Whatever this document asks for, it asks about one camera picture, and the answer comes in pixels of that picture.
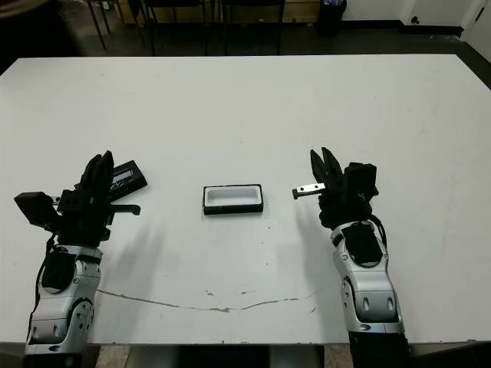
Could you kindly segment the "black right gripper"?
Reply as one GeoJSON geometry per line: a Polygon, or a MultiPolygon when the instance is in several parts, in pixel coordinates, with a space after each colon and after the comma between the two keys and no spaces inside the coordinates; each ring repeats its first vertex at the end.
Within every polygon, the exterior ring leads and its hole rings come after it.
{"type": "Polygon", "coordinates": [[[326,147],[321,151],[323,159],[310,150],[311,170],[317,183],[295,187],[293,199],[318,195],[319,219],[325,228],[368,220],[372,213],[370,201],[378,195],[377,185],[355,182],[345,186],[338,160],[326,147]]]}

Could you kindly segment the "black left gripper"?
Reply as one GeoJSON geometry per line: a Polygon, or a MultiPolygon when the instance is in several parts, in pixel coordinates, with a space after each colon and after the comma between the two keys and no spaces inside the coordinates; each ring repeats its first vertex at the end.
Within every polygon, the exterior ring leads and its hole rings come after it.
{"type": "Polygon", "coordinates": [[[81,189],[65,189],[58,212],[61,220],[57,230],[62,245],[99,245],[110,237],[114,215],[140,214],[138,205],[113,205],[109,191],[113,181],[114,158],[110,150],[97,154],[86,165],[81,176],[81,189]]]}

